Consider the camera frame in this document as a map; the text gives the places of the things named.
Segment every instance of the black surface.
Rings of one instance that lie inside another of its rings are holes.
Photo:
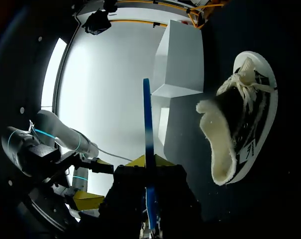
[[[69,43],[77,27],[71,0],[5,0],[0,4],[0,136],[7,126],[26,130],[41,107],[46,69],[58,38]],[[20,114],[20,107],[25,113]],[[15,206],[29,179],[6,157],[0,142],[0,228],[3,237],[25,229]],[[56,207],[64,204],[54,202]],[[44,211],[52,208],[43,203]],[[53,214],[63,220],[63,215]],[[41,228],[32,229],[45,233]]]
[[[204,93],[171,100],[165,155],[184,166],[205,221],[301,220],[301,5],[278,3],[232,0],[216,12],[202,29]],[[196,104],[215,94],[232,74],[235,57],[245,50],[270,63],[279,90],[278,111],[248,175],[217,186]]]

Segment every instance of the dark floor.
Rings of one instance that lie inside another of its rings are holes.
[[[288,222],[301,214],[301,6],[275,3],[232,0],[216,12],[202,29],[204,93],[171,100],[165,155],[184,166],[206,221]],[[278,84],[278,111],[248,175],[217,186],[196,104],[215,94],[245,50],[270,63]]]

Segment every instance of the black and white sneaker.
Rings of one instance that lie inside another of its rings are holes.
[[[217,185],[245,177],[272,127],[278,91],[269,63],[244,51],[234,61],[233,75],[212,100],[201,101],[200,128],[210,142],[211,173]]]

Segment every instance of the black enclosure wall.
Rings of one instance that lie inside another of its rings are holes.
[[[59,38],[67,44],[78,27],[72,16],[71,0],[5,0],[0,3],[0,136],[13,126],[28,129],[29,119],[41,108],[46,69]],[[5,156],[0,142],[0,215],[26,182],[24,176]]]

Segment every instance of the black cylinder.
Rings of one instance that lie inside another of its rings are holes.
[[[40,144],[39,140],[30,134],[14,127],[7,127],[1,138],[2,148],[12,163],[15,164],[25,175],[31,177],[26,171],[26,159],[24,152],[33,146]]]

